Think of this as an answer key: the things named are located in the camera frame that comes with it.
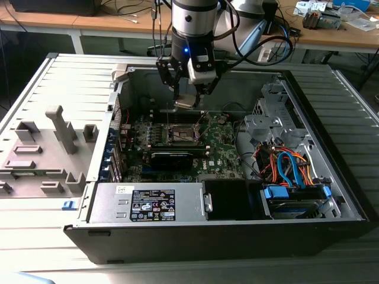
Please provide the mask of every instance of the gray plastic part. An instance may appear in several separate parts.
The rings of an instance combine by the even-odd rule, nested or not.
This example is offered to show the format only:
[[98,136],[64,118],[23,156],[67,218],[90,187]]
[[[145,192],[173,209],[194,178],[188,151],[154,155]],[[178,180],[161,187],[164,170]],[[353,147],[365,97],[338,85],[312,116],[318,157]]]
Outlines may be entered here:
[[6,182],[0,182],[0,193],[10,194],[13,191],[12,186]]
[[50,172],[46,172],[46,176],[49,179],[65,179],[67,176],[67,173],[65,169],[56,169],[56,170],[50,170]]
[[87,143],[96,142],[98,134],[99,129],[97,129],[96,124],[86,124],[84,126],[83,135]]
[[12,169],[34,169],[36,163],[33,161],[8,161],[4,167]]
[[62,112],[63,108],[61,105],[53,105],[47,108],[45,115],[53,121],[67,154],[75,154],[78,148],[73,143],[71,132],[63,120]]
[[[65,121],[65,123],[66,123],[66,126],[67,126],[67,130],[70,132],[70,136],[71,136],[72,140],[78,139],[78,136],[76,135],[76,132],[73,129],[71,122],[70,121],[68,121],[68,122]],[[54,131],[54,134],[55,134],[55,137],[57,137],[57,140],[61,141],[59,133],[57,131]]]
[[16,146],[13,152],[15,154],[40,154],[42,153],[42,148],[39,145],[23,145]]
[[82,193],[86,185],[85,175],[83,173],[80,173],[78,180],[76,180],[73,177],[72,173],[69,173],[66,179],[66,184],[71,192]]
[[15,132],[22,142],[34,142],[32,133],[38,133],[40,130],[32,121],[21,121],[16,127]]
[[42,182],[42,185],[40,187],[44,193],[56,193],[65,192],[63,186],[60,184],[60,182]]

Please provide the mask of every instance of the gray floor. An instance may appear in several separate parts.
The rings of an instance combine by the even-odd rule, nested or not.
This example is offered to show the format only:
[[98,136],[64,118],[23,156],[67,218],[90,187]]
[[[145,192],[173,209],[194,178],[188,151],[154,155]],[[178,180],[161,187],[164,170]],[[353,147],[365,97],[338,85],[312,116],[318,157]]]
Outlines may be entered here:
[[[74,53],[68,35],[26,34],[9,31],[4,31],[2,34],[3,38],[13,39],[12,43],[8,42],[5,45],[11,102],[16,100],[48,52]],[[147,47],[152,44],[152,40],[126,38],[124,39],[126,53],[123,53],[119,51],[117,38],[82,37],[82,45],[86,54],[145,56]],[[308,51],[304,62],[317,64],[324,55],[324,51]],[[217,52],[216,56],[224,57],[225,53]],[[341,70],[347,79],[356,86],[361,78],[364,63],[354,53],[340,53],[332,56],[329,65],[333,69]],[[361,90],[362,96],[376,111],[379,111],[379,105],[375,103],[374,97],[378,93],[379,72],[376,72]],[[0,94],[0,104],[8,108],[9,100],[6,93],[3,63],[0,64]],[[5,113],[6,111],[0,108],[0,117],[3,117]]]

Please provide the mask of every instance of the wooden table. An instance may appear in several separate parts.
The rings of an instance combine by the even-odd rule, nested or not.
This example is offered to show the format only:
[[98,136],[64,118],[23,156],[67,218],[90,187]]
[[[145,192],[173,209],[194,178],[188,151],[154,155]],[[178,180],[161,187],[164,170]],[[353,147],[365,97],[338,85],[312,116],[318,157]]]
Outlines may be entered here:
[[[136,0],[117,0],[118,7],[126,3],[131,5],[138,2],[139,1]],[[296,49],[374,53],[379,47],[379,30],[364,32],[346,23],[343,23],[339,30],[304,29],[302,26],[303,18],[293,17],[293,6],[296,2],[296,0],[280,0],[281,10],[285,19],[291,23],[292,27],[301,30],[301,37],[296,45]],[[127,8],[125,12],[133,12],[149,6],[150,2],[145,1],[137,7]],[[149,9],[137,13],[138,18],[131,18],[138,20],[139,23],[135,24],[118,16],[107,15],[104,12],[99,12],[95,17],[80,17],[75,15],[19,13],[15,12],[9,3],[7,7],[12,15],[29,32],[70,35],[75,51],[78,54],[83,54],[81,36],[152,38],[152,20]],[[378,12],[379,14],[379,8],[370,8],[368,12]],[[163,31],[167,29],[170,20],[170,10],[162,6]],[[0,27],[3,30],[24,31],[1,4]],[[155,34],[157,37],[159,36],[158,21]]]

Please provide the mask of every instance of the side panel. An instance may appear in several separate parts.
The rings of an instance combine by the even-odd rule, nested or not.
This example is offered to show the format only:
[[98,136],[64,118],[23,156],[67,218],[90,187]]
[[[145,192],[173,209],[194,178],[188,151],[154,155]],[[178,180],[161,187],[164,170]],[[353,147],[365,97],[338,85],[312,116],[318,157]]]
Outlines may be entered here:
[[96,264],[176,262],[314,255],[372,229],[367,222],[228,225],[168,228],[65,227],[65,234]]

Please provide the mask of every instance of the motherboard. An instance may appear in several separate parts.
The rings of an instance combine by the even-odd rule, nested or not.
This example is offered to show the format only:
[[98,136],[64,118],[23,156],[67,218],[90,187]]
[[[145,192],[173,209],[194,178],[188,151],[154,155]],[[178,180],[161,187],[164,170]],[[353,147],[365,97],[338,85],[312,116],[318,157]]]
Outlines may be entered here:
[[228,116],[203,112],[165,120],[141,116],[126,125],[124,182],[244,178]]

